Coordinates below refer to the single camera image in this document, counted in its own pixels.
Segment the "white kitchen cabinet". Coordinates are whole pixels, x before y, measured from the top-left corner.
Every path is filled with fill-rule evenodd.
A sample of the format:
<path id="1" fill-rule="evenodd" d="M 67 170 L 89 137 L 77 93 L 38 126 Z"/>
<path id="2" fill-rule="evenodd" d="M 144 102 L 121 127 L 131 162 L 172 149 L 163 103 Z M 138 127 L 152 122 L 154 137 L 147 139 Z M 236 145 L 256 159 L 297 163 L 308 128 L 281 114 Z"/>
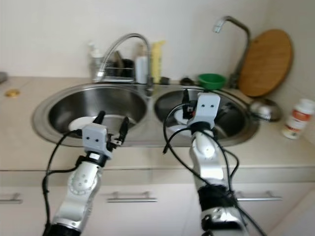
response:
<path id="1" fill-rule="evenodd" d="M 0 193 L 19 193 L 18 200 L 0 206 L 1 236 L 41 236 L 45 209 L 41 191 L 43 172 L 2 171 Z M 173 172 L 106 171 L 81 236 L 200 236 L 200 207 L 191 176 Z M 235 182 L 233 189 L 247 196 L 266 191 L 281 196 L 279 202 L 239 204 L 268 234 L 292 216 L 293 210 L 315 190 L 315 182 Z M 155 203 L 108 203 L 113 192 L 151 192 Z"/>

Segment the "stainless steel double sink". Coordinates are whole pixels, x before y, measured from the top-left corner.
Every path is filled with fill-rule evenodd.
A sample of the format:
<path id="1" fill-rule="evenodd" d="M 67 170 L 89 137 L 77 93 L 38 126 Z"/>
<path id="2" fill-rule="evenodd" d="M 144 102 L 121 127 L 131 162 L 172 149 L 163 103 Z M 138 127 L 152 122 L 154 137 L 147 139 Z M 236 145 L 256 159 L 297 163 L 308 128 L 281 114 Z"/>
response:
<path id="1" fill-rule="evenodd" d="M 94 118 L 105 112 L 104 125 L 117 134 L 125 118 L 130 121 L 126 147 L 161 147 L 171 135 L 167 128 L 176 125 L 169 112 L 182 101 L 185 91 L 191 98 L 203 91 L 199 86 L 157 85 L 148 96 L 143 85 L 78 85 L 65 88 L 38 105 L 31 124 L 38 136 L 56 143 L 70 130 L 72 121 Z M 213 131 L 221 145 L 228 147 L 251 139 L 259 129 L 259 121 L 252 117 L 247 102 L 234 92 L 218 90 L 219 114 Z"/>

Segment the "green plastic bowl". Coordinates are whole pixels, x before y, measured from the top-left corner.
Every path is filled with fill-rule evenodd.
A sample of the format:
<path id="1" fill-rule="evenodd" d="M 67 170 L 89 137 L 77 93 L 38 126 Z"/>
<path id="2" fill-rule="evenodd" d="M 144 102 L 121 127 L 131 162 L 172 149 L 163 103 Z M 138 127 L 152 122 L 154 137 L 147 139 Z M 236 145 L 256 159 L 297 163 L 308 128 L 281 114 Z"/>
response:
<path id="1" fill-rule="evenodd" d="M 199 86 L 206 90 L 218 90 L 223 88 L 226 78 L 220 74 L 205 73 L 197 76 Z"/>

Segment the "silver gooseneck faucet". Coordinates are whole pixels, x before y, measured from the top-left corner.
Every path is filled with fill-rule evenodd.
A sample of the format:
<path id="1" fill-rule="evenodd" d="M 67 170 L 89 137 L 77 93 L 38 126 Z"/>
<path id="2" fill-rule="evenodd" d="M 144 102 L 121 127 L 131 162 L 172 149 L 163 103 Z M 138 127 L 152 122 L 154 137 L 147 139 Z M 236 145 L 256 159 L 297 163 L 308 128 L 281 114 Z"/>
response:
<path id="1" fill-rule="evenodd" d="M 144 47 L 144 55 L 148 61 L 146 63 L 145 70 L 146 74 L 144 74 L 143 78 L 146 81 L 144 83 L 144 90 L 145 93 L 148 96 L 151 96 L 153 94 L 153 91 L 155 90 L 155 82 L 153 81 L 153 71 L 152 71 L 152 66 L 153 66 L 153 45 L 150 44 L 150 41 L 143 36 L 142 34 L 139 33 L 127 33 L 124 34 L 123 36 L 120 36 L 117 40 L 114 41 L 114 43 L 106 50 L 106 53 L 102 57 L 101 61 L 97 65 L 97 70 L 94 72 L 94 78 L 93 82 L 94 83 L 104 83 L 104 82 L 113 82 L 113 83 L 128 83 L 128 84 L 138 84 L 142 85 L 142 83 L 139 83 L 139 80 L 137 78 L 130 80 L 130 79 L 118 79 L 116 76 L 108 76 L 107 75 L 107 63 L 112 57 L 112 55 L 117 51 L 117 48 L 122 45 L 124 42 L 130 40 L 131 38 L 137 38 L 140 40 L 140 45 Z"/>

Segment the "yellow plastic bottle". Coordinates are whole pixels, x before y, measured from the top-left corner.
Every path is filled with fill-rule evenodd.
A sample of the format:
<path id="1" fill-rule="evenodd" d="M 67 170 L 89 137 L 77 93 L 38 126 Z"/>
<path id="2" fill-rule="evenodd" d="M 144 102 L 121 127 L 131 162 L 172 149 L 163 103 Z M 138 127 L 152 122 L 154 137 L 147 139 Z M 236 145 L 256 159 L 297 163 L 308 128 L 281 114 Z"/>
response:
<path id="1" fill-rule="evenodd" d="M 162 54 L 166 40 L 156 41 L 151 47 L 151 76 L 152 81 L 157 85 L 161 79 Z"/>

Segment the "white plastic bottle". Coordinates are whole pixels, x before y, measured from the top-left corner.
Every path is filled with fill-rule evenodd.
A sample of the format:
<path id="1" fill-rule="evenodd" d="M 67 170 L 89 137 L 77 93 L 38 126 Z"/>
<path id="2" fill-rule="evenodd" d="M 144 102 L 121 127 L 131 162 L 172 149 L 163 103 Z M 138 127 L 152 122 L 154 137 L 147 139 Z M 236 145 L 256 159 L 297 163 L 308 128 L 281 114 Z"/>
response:
<path id="1" fill-rule="evenodd" d="M 142 43 L 137 43 L 135 46 L 135 79 L 137 83 L 146 85 L 148 83 L 148 62 L 149 57 L 147 55 L 146 47 Z"/>

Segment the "clear soap pump bottle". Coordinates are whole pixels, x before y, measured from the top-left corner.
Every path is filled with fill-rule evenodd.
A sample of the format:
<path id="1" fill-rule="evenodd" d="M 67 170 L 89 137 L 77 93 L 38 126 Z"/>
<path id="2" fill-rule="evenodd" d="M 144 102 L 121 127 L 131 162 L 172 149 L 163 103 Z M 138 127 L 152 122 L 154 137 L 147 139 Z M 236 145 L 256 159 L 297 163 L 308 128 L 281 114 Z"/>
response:
<path id="1" fill-rule="evenodd" d="M 90 48 L 89 56 L 90 56 L 90 74 L 93 82 L 99 82 L 100 76 L 98 72 L 100 70 L 100 66 L 104 59 L 104 52 L 101 50 L 99 46 L 97 46 L 93 41 L 88 43 L 88 47 Z"/>

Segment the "tall grey angular faucet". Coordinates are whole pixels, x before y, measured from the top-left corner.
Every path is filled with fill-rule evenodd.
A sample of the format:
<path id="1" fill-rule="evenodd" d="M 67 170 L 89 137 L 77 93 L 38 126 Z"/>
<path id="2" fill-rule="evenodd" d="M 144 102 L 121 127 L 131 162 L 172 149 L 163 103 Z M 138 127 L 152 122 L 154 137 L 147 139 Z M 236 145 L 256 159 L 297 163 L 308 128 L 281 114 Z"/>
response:
<path id="1" fill-rule="evenodd" d="M 246 36 L 246 45 L 244 47 L 243 53 L 241 54 L 241 57 L 238 61 L 238 64 L 236 65 L 234 72 L 230 74 L 230 77 L 226 83 L 227 87 L 229 89 L 236 89 L 238 88 L 238 81 L 241 76 L 241 70 L 243 69 L 243 65 L 245 63 L 245 58 L 248 53 L 250 44 L 251 44 L 251 31 L 248 26 L 246 26 L 241 21 L 237 20 L 236 18 L 232 16 L 223 16 L 214 25 L 213 32 L 214 33 L 220 33 L 222 31 L 223 25 L 227 22 L 230 22 L 240 29 L 242 29 L 245 32 Z"/>

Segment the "round wooden cutting board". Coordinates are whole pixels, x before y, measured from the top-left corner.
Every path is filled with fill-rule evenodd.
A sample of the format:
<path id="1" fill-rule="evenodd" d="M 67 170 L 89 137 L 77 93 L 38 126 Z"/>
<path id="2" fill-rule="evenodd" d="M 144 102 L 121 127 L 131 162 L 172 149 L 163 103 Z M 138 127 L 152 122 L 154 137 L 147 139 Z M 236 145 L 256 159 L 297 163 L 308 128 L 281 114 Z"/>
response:
<path id="1" fill-rule="evenodd" d="M 249 97 L 273 92 L 288 75 L 293 62 L 293 45 L 282 29 L 259 34 L 248 50 L 238 82 L 239 90 Z"/>

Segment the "white bottle orange label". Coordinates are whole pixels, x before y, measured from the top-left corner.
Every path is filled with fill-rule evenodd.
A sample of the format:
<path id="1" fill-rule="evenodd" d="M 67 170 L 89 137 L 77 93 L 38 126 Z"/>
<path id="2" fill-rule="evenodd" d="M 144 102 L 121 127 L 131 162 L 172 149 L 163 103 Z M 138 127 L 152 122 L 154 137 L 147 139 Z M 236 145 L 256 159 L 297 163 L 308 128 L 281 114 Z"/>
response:
<path id="1" fill-rule="evenodd" d="M 308 122 L 315 114 L 315 101 L 310 99 L 300 99 L 288 115 L 282 128 L 282 135 L 287 139 L 296 140 L 308 126 Z"/>

